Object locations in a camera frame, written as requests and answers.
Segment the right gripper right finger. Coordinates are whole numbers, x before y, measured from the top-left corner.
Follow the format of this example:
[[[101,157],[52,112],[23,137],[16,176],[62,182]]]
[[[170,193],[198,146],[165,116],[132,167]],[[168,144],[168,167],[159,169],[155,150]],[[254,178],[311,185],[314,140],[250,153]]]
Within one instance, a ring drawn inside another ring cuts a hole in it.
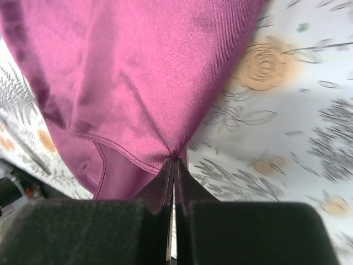
[[[318,213],[303,203],[221,202],[174,162],[178,264],[338,264]]]

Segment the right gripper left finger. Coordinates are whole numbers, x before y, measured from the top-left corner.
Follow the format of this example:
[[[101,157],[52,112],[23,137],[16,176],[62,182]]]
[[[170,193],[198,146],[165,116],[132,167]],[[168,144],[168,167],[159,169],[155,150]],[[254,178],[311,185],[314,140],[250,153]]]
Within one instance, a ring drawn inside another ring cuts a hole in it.
[[[1,220],[1,263],[170,264],[173,165],[127,200],[28,201]]]

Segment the purple satin napkin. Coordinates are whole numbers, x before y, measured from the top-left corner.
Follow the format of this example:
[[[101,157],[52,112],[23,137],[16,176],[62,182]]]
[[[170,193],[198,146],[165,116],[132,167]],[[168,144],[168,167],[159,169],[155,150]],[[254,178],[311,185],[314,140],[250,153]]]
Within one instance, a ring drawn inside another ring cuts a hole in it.
[[[186,144],[263,1],[2,1],[1,32],[66,166],[127,199]]]

